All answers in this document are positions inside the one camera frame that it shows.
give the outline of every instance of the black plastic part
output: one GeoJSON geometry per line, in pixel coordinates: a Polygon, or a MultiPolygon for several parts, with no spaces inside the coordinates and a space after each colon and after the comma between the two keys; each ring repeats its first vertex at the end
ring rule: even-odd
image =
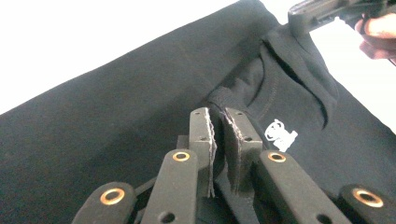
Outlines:
{"type": "Polygon", "coordinates": [[[198,160],[195,152],[168,152],[158,173],[142,223],[195,223],[198,160]],[[187,153],[177,157],[177,153],[187,153]]]}
{"type": "Polygon", "coordinates": [[[353,223],[376,224],[396,223],[396,204],[385,195],[362,185],[348,185],[341,189],[338,199],[338,207],[346,214],[353,223]],[[368,194],[363,194],[362,201],[354,196],[354,190],[363,189],[368,194]],[[371,206],[375,199],[370,196],[373,193],[380,198],[382,206],[371,206]]]}
{"type": "Polygon", "coordinates": [[[145,184],[139,186],[135,192],[137,195],[137,202],[134,205],[134,211],[132,212],[128,224],[137,224],[142,221],[143,215],[145,213],[145,208],[149,202],[149,196],[154,188],[154,184],[157,177],[150,179],[145,184]]]}
{"type": "Polygon", "coordinates": [[[209,197],[213,189],[213,162],[211,161],[214,160],[216,153],[216,143],[212,127],[208,108],[202,107],[191,112],[188,149],[198,156],[198,197],[209,197]]]}
{"type": "Polygon", "coordinates": [[[290,30],[298,37],[334,21],[336,17],[343,21],[356,21],[362,14],[367,18],[377,18],[387,14],[394,4],[394,0],[306,0],[289,10],[290,30]]]}
{"type": "Polygon", "coordinates": [[[273,202],[282,223],[350,223],[289,154],[265,150],[255,169],[256,200],[263,203],[256,208],[260,221],[268,214],[260,211],[273,206],[268,203],[273,202]]]}
{"type": "Polygon", "coordinates": [[[96,189],[87,201],[78,210],[72,223],[74,224],[85,224],[85,223],[111,223],[121,224],[127,223],[129,216],[131,215],[134,204],[136,202],[136,194],[134,189],[125,183],[112,182],[101,186],[96,189]],[[121,189],[123,196],[120,191],[110,192],[106,195],[103,202],[104,193],[111,189],[121,189]]]}
{"type": "Polygon", "coordinates": [[[225,155],[231,190],[239,196],[252,196],[250,169],[262,152],[262,139],[245,113],[225,108],[225,155]]]}

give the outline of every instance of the metal grommet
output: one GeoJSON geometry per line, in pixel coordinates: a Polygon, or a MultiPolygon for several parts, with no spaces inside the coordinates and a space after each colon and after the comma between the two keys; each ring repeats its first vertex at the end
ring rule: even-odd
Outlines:
{"type": "Polygon", "coordinates": [[[366,189],[353,189],[352,194],[359,202],[364,203],[370,207],[384,206],[384,202],[380,197],[366,189]]]}
{"type": "Polygon", "coordinates": [[[268,154],[268,159],[276,162],[284,162],[286,160],[286,157],[282,154],[271,152],[270,154],[268,154]]]}
{"type": "Polygon", "coordinates": [[[105,191],[105,193],[102,194],[102,196],[100,197],[100,201],[101,201],[101,203],[103,203],[105,205],[112,205],[112,204],[119,203],[123,199],[124,196],[125,196],[125,191],[123,191],[123,189],[108,189],[105,191]],[[117,192],[119,195],[117,195],[117,197],[109,200],[106,196],[113,192],[117,192]]]}
{"type": "Polygon", "coordinates": [[[186,161],[190,158],[190,154],[187,152],[177,152],[172,157],[175,161],[186,161]]]}

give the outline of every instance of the black t-shirt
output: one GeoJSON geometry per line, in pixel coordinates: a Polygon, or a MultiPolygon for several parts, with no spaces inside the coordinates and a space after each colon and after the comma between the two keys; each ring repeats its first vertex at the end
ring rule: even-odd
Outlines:
{"type": "Polygon", "coordinates": [[[282,122],[287,152],[330,193],[361,183],[396,198],[395,135],[309,37],[241,1],[0,116],[0,222],[70,222],[99,186],[140,186],[207,103],[246,111],[265,148],[278,148],[265,131],[282,122]]]}

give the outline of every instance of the white background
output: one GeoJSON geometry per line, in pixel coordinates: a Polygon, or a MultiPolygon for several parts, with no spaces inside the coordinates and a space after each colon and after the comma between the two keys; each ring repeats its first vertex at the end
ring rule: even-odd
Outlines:
{"type": "MultiPolygon", "coordinates": [[[[278,21],[298,0],[262,0],[278,21]]],[[[0,114],[235,0],[2,1],[0,114]]],[[[396,67],[333,22],[311,33],[332,75],[396,133],[396,67]]]]}

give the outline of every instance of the printed graphic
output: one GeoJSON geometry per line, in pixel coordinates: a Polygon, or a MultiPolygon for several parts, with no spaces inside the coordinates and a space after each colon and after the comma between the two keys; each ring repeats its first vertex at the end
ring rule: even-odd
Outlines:
{"type": "Polygon", "coordinates": [[[295,131],[288,133],[288,131],[285,130],[285,125],[278,119],[275,119],[275,121],[268,126],[267,130],[265,130],[265,137],[267,140],[274,142],[274,146],[279,148],[281,152],[286,152],[286,150],[288,150],[297,135],[295,131]]]}

